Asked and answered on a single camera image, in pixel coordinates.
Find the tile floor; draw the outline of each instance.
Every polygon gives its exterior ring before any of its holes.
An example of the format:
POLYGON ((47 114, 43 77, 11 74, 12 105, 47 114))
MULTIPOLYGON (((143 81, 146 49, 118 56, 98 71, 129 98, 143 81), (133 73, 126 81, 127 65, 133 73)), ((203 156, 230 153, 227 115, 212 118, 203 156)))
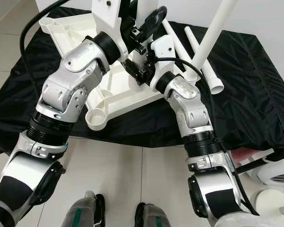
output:
MULTIPOLYGON (((36 13, 35 1, 22 0, 0 22, 0 87, 20 57, 20 32, 36 13)), ((38 25, 29 32, 26 44, 37 29, 38 25)), ((172 226, 209 226, 192 211, 189 172, 181 146, 150 149, 77 138, 70 142, 75 144, 74 154, 54 195, 44 205, 34 207, 18 227, 60 226, 68 208, 86 190, 104 194, 108 227, 133 226, 140 201, 161 206, 172 226)), ((0 155, 0 172, 6 161, 7 156, 0 155)), ((267 188, 247 175, 241 175, 241 180, 250 198, 267 188)))

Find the white plastic leg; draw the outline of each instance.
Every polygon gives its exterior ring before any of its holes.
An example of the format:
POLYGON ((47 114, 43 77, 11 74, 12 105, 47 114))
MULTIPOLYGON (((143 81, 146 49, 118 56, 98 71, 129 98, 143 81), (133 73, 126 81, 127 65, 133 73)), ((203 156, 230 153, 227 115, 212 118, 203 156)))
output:
POLYGON ((216 43, 220 33, 222 32, 224 23, 233 10, 237 0, 223 0, 219 6, 199 48, 195 53, 191 64, 201 69, 208 55, 210 54, 214 44, 216 43))
MULTIPOLYGON (((185 27, 185 32, 187 35, 187 38, 190 42, 190 45, 194 51, 194 53, 196 53, 198 51, 199 48, 199 44, 197 39, 195 38, 192 30, 190 29, 190 27, 185 27)), ((218 94, 220 92, 222 92, 222 90, 224 89, 224 85, 222 83, 222 81, 217 78, 213 68, 211 67, 209 61, 206 59, 204 62, 204 65, 202 66, 202 70, 203 70, 203 74, 206 78, 206 81, 210 87, 210 91, 213 95, 218 94)))

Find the white plastic part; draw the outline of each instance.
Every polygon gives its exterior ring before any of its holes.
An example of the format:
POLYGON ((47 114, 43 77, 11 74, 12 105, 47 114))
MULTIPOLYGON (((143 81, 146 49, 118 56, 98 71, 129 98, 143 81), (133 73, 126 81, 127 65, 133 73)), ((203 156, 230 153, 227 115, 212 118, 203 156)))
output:
MULTIPOLYGON (((87 35, 94 37, 97 34, 92 14, 57 19, 44 17, 39 24, 44 32, 51 35, 62 58, 82 43, 87 35)), ((88 112, 85 120, 90 129, 101 130, 110 119, 163 97, 159 92, 152 92, 147 85, 136 85, 130 89, 130 78, 119 62, 114 63, 103 76, 99 86, 89 94, 86 101, 88 112)))
MULTIPOLYGON (((151 43, 151 49, 155 55, 160 57, 175 57, 173 40, 171 35, 164 35, 151 43)), ((173 61, 158 61, 155 64, 155 74, 150 82, 150 88, 156 91, 156 84, 163 74, 172 71, 174 66, 173 61)))
POLYGON ((159 92, 152 92, 145 87, 143 92, 135 92, 128 86, 128 74, 120 63, 115 63, 102 82, 88 96, 88 112, 85 120, 90 129, 103 129, 107 122, 163 97, 159 92))
MULTIPOLYGON (((176 52, 178 53, 179 57, 181 59, 187 61, 187 62, 191 62, 190 56, 188 55, 183 44, 181 44, 179 38, 177 37, 176 33, 172 29, 169 22, 166 19, 164 19, 162 24, 163 24, 167 34, 172 36, 173 45, 174 45, 174 48, 175 48, 176 52)), ((186 72, 183 74, 183 76, 189 83, 195 83, 196 81, 198 81, 200 79, 197 74, 194 74, 194 71, 190 67, 188 67, 187 65, 184 65, 184 68, 185 68, 186 72)))
MULTIPOLYGON (((137 19, 136 19, 136 27, 140 28, 145 19, 154 11, 157 9, 157 0, 151 0, 151 1, 138 1, 138 9, 137 9, 137 19)), ((145 42, 142 44, 147 47, 147 45, 152 41, 152 36, 150 36, 145 42)), ((142 68, 144 66, 144 62, 146 61, 146 54, 140 55, 137 51, 132 52, 132 60, 137 65, 138 68, 142 68)), ((129 78, 129 87, 132 90, 135 90, 135 92, 142 92, 147 85, 139 86, 136 82, 136 80, 131 77, 129 78)))
POLYGON ((284 176, 281 175, 284 175, 284 159, 261 166, 257 173, 257 177, 265 184, 284 186, 284 176))
POLYGON ((77 47, 84 37, 96 35, 95 20, 91 13, 57 19, 43 17, 39 25, 43 32, 51 35, 62 58, 77 47))
POLYGON ((198 48, 191 64, 201 69, 208 55, 210 54, 214 44, 216 43, 220 33, 222 32, 224 23, 233 10, 237 0, 223 0, 211 21, 211 24, 198 48))
POLYGON ((236 212, 220 217, 214 227, 276 227, 276 225, 268 217, 236 212))
POLYGON ((95 18, 96 30, 97 33, 105 32, 113 39, 120 51, 119 61, 123 62, 128 58, 128 50, 120 32, 119 10, 121 0, 110 1, 110 5, 107 2, 106 0, 93 1, 91 11, 95 18))
MULTIPOLYGON (((194 53, 196 53, 198 51, 199 48, 199 44, 198 41, 196 39, 196 37, 194 36, 192 30, 190 29, 190 27, 185 27, 185 33, 187 35, 187 38, 190 42, 190 45, 194 51, 194 53)), ((220 92, 223 91, 224 89, 224 85, 222 83, 222 81, 216 76, 213 68, 211 67, 209 61, 206 59, 204 62, 204 65, 201 67, 203 74, 206 78, 206 81, 209 85, 210 91, 213 95, 218 94, 220 92)))
POLYGON ((255 200, 255 210, 263 217, 272 219, 277 226, 284 227, 284 194, 280 191, 267 189, 261 191, 255 200))

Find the white machine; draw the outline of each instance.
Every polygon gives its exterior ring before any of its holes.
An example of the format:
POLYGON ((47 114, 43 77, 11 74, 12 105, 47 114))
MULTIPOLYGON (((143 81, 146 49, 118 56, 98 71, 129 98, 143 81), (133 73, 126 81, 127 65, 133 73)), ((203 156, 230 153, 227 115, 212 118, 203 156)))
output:
MULTIPOLYGON (((139 84, 147 84, 152 91, 160 92, 174 110, 188 154, 187 164, 192 175, 188 185, 195 213, 216 227, 274 226, 269 220, 240 208, 242 197, 247 205, 250 202, 230 157, 215 137, 215 121, 209 119, 199 89, 175 73, 174 62, 184 63, 199 78, 205 78, 190 62, 175 58, 172 36, 152 40, 167 9, 164 6, 157 9, 156 5, 152 9, 146 4, 142 0, 93 2, 97 35, 87 36, 68 52, 59 69, 47 78, 30 126, 19 135, 2 171, 0 227, 15 226, 34 205, 50 198, 63 173, 63 166, 57 160, 67 149, 72 127, 88 94, 116 61, 139 84), (136 7, 137 21, 129 13, 129 9, 136 7), (131 52, 134 52, 132 60, 128 59, 131 52)), ((103 222, 100 220, 97 225, 103 226, 103 222)))

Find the white plastic tube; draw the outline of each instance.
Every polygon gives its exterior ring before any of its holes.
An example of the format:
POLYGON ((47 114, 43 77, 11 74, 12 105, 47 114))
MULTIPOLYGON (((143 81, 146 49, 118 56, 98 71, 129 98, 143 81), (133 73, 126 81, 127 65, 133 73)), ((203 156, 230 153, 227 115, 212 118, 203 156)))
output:
MULTIPOLYGON (((193 32, 191 31, 190 27, 185 27, 185 32, 187 35, 187 38, 190 42, 190 45, 194 51, 194 53, 196 53, 198 51, 199 48, 199 44, 197 39, 195 38, 193 32)), ((203 66, 201 67, 203 74, 206 78, 206 81, 210 87, 210 91, 212 95, 218 94, 220 92, 222 92, 222 90, 224 89, 224 85, 222 83, 222 81, 217 78, 213 68, 211 67, 210 63, 208 62, 208 60, 206 59, 203 66)))
MULTIPOLYGON (((169 24, 169 22, 164 19, 162 22, 167 34, 172 36, 173 39, 173 44, 174 44, 174 48, 176 50, 176 52, 178 53, 179 57, 185 61, 191 62, 191 58, 188 55, 187 51, 185 50, 185 48, 183 47, 183 45, 181 44, 179 38, 177 37, 176 33, 174 32, 174 30, 172 29, 171 25, 169 24)), ((197 74, 194 74, 193 70, 191 68, 189 68, 188 66, 184 65, 185 69, 186 69, 186 73, 185 73, 185 79, 188 82, 196 82, 197 80, 199 80, 199 76, 197 74)))
POLYGON ((237 0, 223 0, 198 48, 191 64, 201 69, 208 55, 210 54, 214 44, 216 43, 220 33, 222 32, 224 23, 233 10, 237 0))

